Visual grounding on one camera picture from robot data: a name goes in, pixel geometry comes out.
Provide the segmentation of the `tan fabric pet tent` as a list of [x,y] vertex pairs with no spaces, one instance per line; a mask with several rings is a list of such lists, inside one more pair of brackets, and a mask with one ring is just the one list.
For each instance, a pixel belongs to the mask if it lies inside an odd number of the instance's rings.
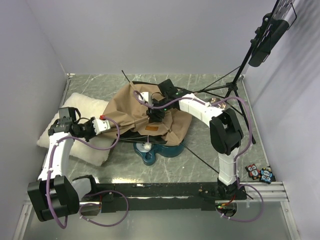
[[148,108],[140,104],[134,91],[140,93],[150,92],[157,100],[161,100],[158,85],[155,83],[133,81],[123,86],[108,102],[103,116],[114,120],[120,129],[120,135],[125,138],[134,138],[146,142],[147,136],[153,144],[164,146],[177,146],[185,136],[192,122],[192,115],[171,108],[165,112],[162,122],[149,123],[149,117],[146,114]]

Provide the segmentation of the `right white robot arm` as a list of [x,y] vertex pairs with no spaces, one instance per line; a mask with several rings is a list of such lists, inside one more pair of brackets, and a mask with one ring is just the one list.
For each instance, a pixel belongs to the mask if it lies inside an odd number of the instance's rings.
[[191,91],[177,88],[170,79],[158,85],[162,99],[156,100],[152,93],[144,91],[138,99],[148,107],[147,115],[152,121],[160,122],[170,109],[188,113],[209,127],[210,142],[218,152],[218,193],[223,199],[230,199],[236,193],[237,161],[244,137],[240,123],[233,109],[222,110],[212,103],[201,100]]

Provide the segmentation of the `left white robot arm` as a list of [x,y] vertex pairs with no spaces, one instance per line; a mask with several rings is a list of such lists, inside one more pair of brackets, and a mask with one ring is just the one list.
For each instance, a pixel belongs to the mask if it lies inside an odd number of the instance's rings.
[[88,120],[80,124],[80,111],[75,107],[62,107],[48,130],[49,148],[43,169],[37,181],[27,187],[27,194],[39,221],[58,221],[76,214],[80,200],[95,200],[99,189],[91,175],[70,181],[67,176],[71,148],[76,138],[87,138],[93,132]]

